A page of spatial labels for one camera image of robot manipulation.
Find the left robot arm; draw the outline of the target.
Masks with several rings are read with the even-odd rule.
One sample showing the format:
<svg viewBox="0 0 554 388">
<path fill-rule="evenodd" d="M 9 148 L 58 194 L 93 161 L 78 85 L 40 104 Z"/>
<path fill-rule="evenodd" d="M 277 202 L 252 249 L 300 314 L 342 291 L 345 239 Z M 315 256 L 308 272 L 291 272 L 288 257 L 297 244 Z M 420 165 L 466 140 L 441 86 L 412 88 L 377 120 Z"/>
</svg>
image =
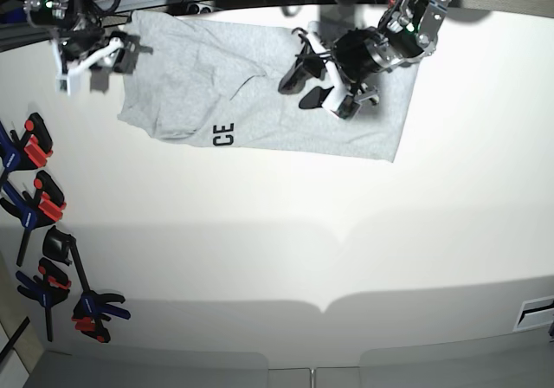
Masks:
<svg viewBox="0 0 554 388">
<path fill-rule="evenodd" d="M 297 94 L 309 79 L 328 75 L 331 86 L 314 87 L 301 99 L 300 108 L 322 108 L 349 120 L 365 102 L 378 105 L 378 89 L 367 85 L 367 79 L 432 55 L 451 2 L 392 0 L 376 27 L 349 29 L 332 42 L 316 32 L 294 29 L 302 50 L 281 78 L 279 93 Z"/>
</svg>

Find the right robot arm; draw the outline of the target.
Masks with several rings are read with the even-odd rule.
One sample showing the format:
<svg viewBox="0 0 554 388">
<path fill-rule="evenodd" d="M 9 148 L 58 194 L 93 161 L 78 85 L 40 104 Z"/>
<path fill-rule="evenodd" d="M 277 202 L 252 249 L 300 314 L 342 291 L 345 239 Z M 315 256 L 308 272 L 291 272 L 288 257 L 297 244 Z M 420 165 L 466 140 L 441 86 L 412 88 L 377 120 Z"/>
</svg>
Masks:
<svg viewBox="0 0 554 388">
<path fill-rule="evenodd" d="M 109 32 L 103 20 L 115 16 L 121 0 L 25 0 L 29 24 L 51 36 L 57 80 L 69 90 L 71 80 L 89 69 L 131 74 L 141 54 L 153 53 L 140 37 Z"/>
</svg>

